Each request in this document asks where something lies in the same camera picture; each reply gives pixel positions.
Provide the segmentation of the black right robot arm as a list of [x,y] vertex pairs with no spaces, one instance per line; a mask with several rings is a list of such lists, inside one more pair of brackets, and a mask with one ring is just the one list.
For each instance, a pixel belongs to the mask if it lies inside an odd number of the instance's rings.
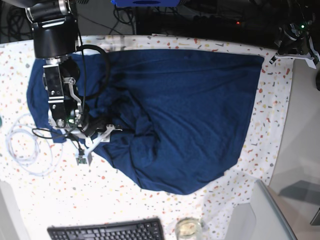
[[[97,134],[99,140],[105,139],[115,127],[103,117],[91,117],[86,101],[99,97],[106,89],[110,60],[102,48],[77,43],[81,40],[77,1],[9,0],[8,4],[25,11],[32,26],[35,57],[45,60],[43,84],[48,93],[49,124],[57,130],[65,130],[66,136],[73,134],[86,139]],[[70,56],[83,50],[99,52],[106,65],[105,80],[92,95],[79,95],[76,82],[80,69]]]

